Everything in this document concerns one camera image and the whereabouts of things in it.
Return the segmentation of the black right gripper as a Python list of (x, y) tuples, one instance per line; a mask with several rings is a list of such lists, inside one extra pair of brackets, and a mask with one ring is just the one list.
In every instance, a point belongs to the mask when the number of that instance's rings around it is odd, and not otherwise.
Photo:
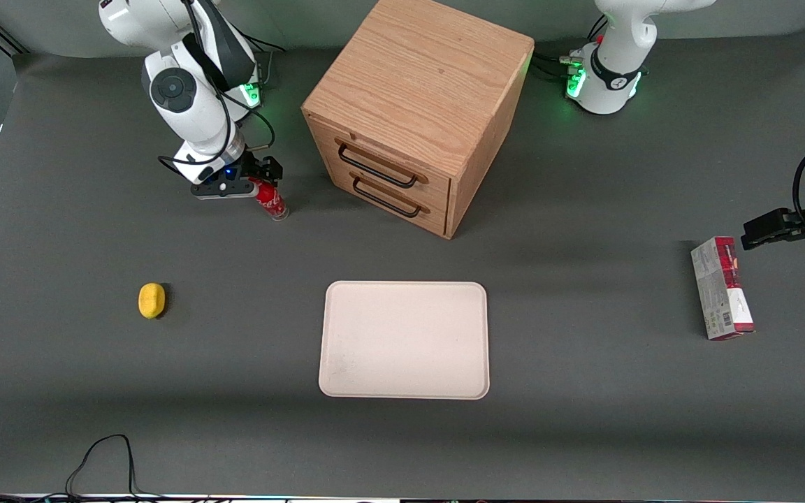
[(265, 161), (245, 152), (233, 163), (233, 180), (254, 178), (262, 184), (278, 184), (284, 178), (284, 169), (275, 157), (266, 156)]

